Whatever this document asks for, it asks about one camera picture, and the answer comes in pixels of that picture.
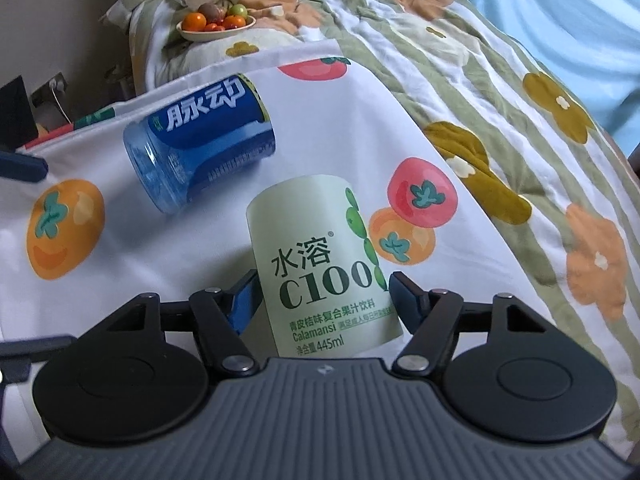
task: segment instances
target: blue bottle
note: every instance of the blue bottle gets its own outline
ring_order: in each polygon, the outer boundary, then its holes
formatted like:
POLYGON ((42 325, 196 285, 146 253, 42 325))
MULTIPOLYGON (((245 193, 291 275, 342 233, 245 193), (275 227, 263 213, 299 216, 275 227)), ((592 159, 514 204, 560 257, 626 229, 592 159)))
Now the blue bottle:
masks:
POLYGON ((146 192, 164 213, 177 212, 218 177, 276 149, 267 110, 241 74, 129 124, 124 145, 146 192))

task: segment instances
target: white cable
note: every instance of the white cable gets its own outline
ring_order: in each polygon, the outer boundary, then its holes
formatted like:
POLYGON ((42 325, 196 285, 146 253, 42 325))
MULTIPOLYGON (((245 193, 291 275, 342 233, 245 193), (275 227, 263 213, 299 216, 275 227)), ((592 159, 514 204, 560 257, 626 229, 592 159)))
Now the white cable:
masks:
POLYGON ((56 100, 56 104, 58 105, 58 109, 60 110, 60 112, 64 115, 66 122, 71 124, 71 120, 69 120, 68 115, 65 113, 65 111, 62 109, 62 105, 60 104, 60 101, 58 101, 58 96, 56 95, 56 80, 52 79, 51 81, 49 81, 49 88, 51 89, 51 93, 53 94, 53 98, 56 100))

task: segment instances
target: white plate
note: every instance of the white plate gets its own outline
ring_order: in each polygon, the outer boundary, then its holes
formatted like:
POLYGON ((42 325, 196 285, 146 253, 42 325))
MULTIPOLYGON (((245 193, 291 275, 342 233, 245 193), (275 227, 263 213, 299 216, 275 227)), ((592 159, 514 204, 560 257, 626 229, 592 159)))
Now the white plate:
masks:
POLYGON ((247 30, 255 25, 255 18, 248 16, 246 19, 246 25, 244 27, 232 28, 230 30, 219 30, 218 32, 189 32, 188 30, 182 30, 182 23, 178 23, 175 27, 180 32, 180 35, 187 41, 193 41, 194 43, 205 43, 207 41, 221 40, 222 38, 228 38, 238 32, 247 30))

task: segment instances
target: electrical outlet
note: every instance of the electrical outlet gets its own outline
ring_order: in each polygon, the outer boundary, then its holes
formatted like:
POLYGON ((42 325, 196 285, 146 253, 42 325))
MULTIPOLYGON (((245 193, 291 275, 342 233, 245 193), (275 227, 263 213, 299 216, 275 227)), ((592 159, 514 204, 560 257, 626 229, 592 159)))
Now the electrical outlet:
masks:
POLYGON ((62 75, 62 72, 58 72, 55 76, 49 78, 49 80, 44 83, 41 87, 39 87, 35 92, 31 94, 31 103, 34 107, 38 107, 46 101, 50 101, 53 104, 56 104, 56 100, 53 97, 52 88, 50 86, 50 82, 55 81, 54 88, 59 92, 64 92, 66 90, 66 79, 62 75))

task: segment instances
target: ribbed gray panel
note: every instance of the ribbed gray panel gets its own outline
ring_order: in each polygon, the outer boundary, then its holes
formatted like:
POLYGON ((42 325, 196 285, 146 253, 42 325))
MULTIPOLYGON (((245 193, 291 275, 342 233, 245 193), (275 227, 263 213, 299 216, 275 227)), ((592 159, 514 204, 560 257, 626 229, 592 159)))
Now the ribbed gray panel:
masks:
POLYGON ((272 359, 257 376, 222 383, 170 435, 126 449, 53 439, 19 469, 26 480, 618 480, 629 471, 592 438, 491 441, 427 383, 398 380, 373 359, 272 359))

